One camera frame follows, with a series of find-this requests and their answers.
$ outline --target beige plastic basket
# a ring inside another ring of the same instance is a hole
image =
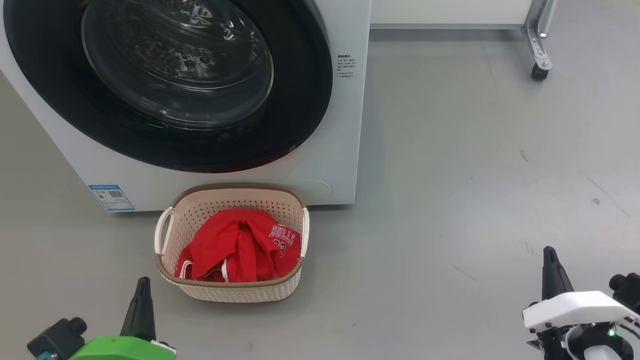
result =
[[[280,224],[302,235],[300,260],[289,275],[272,281],[220,283],[179,279],[175,274],[182,250],[213,214],[238,208],[263,210]],[[161,235],[169,219],[164,245]],[[309,212],[289,190],[255,185],[206,185],[180,195],[164,211],[156,226],[156,265],[162,276],[189,296],[216,302],[267,302],[282,300],[296,289],[309,239]]]

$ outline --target washing machine drum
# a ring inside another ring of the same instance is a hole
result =
[[[331,96],[312,1],[4,0],[4,25],[24,75],[66,121],[160,167],[274,161],[314,132]]]

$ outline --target white basket handle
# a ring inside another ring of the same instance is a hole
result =
[[[302,248],[300,249],[300,256],[305,257],[307,255],[307,245],[309,245],[309,210],[303,209],[305,213],[305,226],[302,229]]]
[[[160,219],[158,219],[158,223],[156,225],[156,236],[155,236],[155,246],[156,246],[156,254],[158,255],[164,255],[164,252],[166,251],[166,245],[169,243],[167,241],[167,239],[169,238],[169,235],[171,234],[171,228],[173,226],[173,219],[175,218],[175,216],[173,215],[175,212],[173,211],[173,207],[169,207],[167,210],[164,211],[164,213],[162,213],[162,215],[160,215]],[[164,237],[164,245],[161,245],[160,242],[160,236],[162,236],[162,228],[164,227],[164,223],[166,222],[166,218],[168,218],[169,216],[171,216],[171,220],[169,221],[169,226],[166,228],[166,235]]]

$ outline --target brown basket rim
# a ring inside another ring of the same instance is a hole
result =
[[[283,186],[270,185],[270,184],[251,184],[251,183],[227,183],[227,184],[210,184],[210,185],[200,185],[192,187],[182,194],[178,195],[175,200],[171,203],[171,207],[175,208],[180,201],[182,201],[187,196],[202,191],[208,190],[272,190],[288,193],[300,202],[300,205],[303,209],[307,208],[304,200],[294,191],[285,188]],[[199,280],[189,280],[189,279],[180,279],[173,274],[170,274],[167,269],[164,268],[162,263],[162,255],[156,254],[156,266],[160,273],[169,281],[174,282],[178,285],[187,285],[187,286],[198,286],[202,288],[214,288],[214,289],[242,289],[242,288],[265,288],[268,286],[276,286],[283,284],[289,280],[291,280],[302,268],[302,265],[305,262],[305,257],[301,256],[296,264],[296,267],[291,270],[285,277],[281,277],[279,279],[274,279],[270,281],[257,281],[257,282],[211,282],[211,281],[199,281]]]
[[[198,286],[201,288],[213,288],[213,289],[243,289],[243,288],[266,288],[268,286],[276,286],[283,284],[289,280],[291,280],[302,268],[302,265],[305,263],[304,256],[301,256],[296,264],[296,267],[291,270],[289,274],[285,277],[281,277],[279,279],[274,279],[270,281],[257,281],[257,282],[212,282],[212,281],[199,281],[199,280],[189,280],[189,279],[180,279],[173,274],[170,274],[162,264],[162,256],[160,254],[156,254],[156,265],[160,273],[169,281],[174,282],[178,285],[188,285],[188,286]]]

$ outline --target white washing machine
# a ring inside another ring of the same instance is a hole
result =
[[[0,69],[107,211],[354,203],[371,0],[0,1]]]

